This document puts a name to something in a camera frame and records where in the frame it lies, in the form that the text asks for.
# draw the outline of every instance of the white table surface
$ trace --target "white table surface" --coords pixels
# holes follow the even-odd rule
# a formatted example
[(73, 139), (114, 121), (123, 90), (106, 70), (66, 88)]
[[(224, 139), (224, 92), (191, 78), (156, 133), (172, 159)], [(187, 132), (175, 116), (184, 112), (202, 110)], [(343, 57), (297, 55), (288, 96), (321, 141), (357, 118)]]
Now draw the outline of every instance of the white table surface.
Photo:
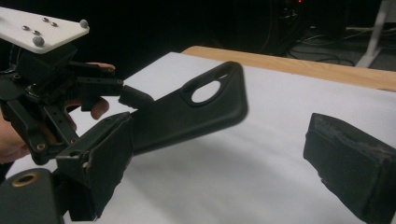
[[(169, 53), (126, 84), (159, 99), (220, 63)], [(232, 128), (134, 157), (96, 223), (362, 223), (304, 160), (305, 134), (312, 113), (320, 113), (396, 147), (396, 93), (244, 70), (247, 118)], [(107, 115), (129, 110), (117, 98), (108, 100)], [(73, 117), (78, 133), (97, 122), (88, 113)], [(33, 167), (25, 157), (8, 175)]]

